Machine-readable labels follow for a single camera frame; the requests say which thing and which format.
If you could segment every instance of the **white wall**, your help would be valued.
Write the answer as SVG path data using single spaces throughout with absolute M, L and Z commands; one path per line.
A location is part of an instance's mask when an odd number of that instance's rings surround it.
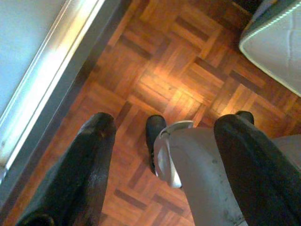
M 0 116 L 65 0 L 0 0 Z

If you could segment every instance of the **wooden floor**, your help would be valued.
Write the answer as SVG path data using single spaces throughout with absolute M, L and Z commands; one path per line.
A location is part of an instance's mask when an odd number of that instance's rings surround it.
M 193 225 L 183 191 L 148 167 L 150 115 L 211 127 L 221 115 L 248 110 L 270 137 L 301 133 L 301 99 L 238 50 L 249 19 L 229 0 L 133 0 L 5 225 L 14 225 L 46 171 L 96 112 L 113 115 L 119 128 L 100 225 Z

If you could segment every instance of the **white mattress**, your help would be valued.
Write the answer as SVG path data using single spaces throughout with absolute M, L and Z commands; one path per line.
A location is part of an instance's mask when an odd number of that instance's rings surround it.
M 243 54 L 266 74 L 301 96 L 301 1 L 294 1 L 279 14 L 245 33 L 239 44 Z

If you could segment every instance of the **parquet tile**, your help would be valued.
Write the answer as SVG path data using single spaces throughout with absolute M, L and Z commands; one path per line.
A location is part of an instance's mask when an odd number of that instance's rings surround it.
M 113 115 L 118 127 L 99 225 L 193 225 L 184 192 L 148 167 L 150 115 L 212 127 L 222 115 L 248 110 L 271 137 L 301 133 L 301 98 L 238 51 L 250 18 L 230 0 L 133 0 L 5 225 L 14 225 L 46 171 L 97 112 Z

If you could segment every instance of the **parquet floor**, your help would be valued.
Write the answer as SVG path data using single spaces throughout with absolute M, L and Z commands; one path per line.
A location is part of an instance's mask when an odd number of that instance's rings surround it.
M 14 225 L 45 172 L 96 112 L 113 115 L 119 128 L 100 225 L 193 225 L 183 191 L 148 168 L 150 115 L 211 127 L 221 115 L 248 110 L 270 137 L 301 133 L 301 98 L 238 50 L 249 19 L 230 0 L 133 0 L 5 225 Z

